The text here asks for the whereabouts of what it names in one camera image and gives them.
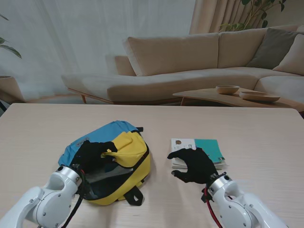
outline curtain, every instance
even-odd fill
[[[125,55],[128,36],[189,33],[195,0],[2,0],[0,75],[16,78],[25,99],[69,93],[62,74],[109,74],[106,57]]]
[[[244,6],[240,0],[196,0],[190,34],[219,32],[225,23],[244,23],[250,4]],[[253,28],[261,25],[256,17],[251,23]]]

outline white book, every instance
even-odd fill
[[[193,149],[196,150],[196,144],[195,139],[171,139],[171,151],[178,151],[180,149]],[[179,158],[173,158],[171,160],[172,162],[172,168],[173,169],[186,169],[187,165],[186,163],[179,159]],[[226,163],[225,159],[219,160],[217,162],[214,162],[214,165],[216,169],[222,169]]]

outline teal notebook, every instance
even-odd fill
[[[202,148],[213,163],[219,163],[225,160],[219,150],[219,144],[216,139],[194,139],[195,146]]]

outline wooden coffee table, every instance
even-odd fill
[[[181,102],[181,106],[184,106],[187,103],[187,101],[191,99],[198,99],[198,100],[221,103],[232,107],[293,108],[300,113],[304,112],[304,104],[284,98],[280,98],[276,102],[265,103],[265,102],[247,101],[239,97],[240,92],[251,92],[251,91],[253,90],[240,88],[235,94],[224,95],[224,94],[218,94],[215,88],[213,88],[213,89],[184,91],[180,93],[175,93],[173,95],[183,98]]]

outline notebook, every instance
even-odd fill
[[[216,139],[171,139],[171,151],[180,149],[202,148],[209,156],[217,169],[222,169],[225,165],[225,158],[219,150],[219,144]],[[173,169],[186,169],[187,165],[179,158],[172,159]]]

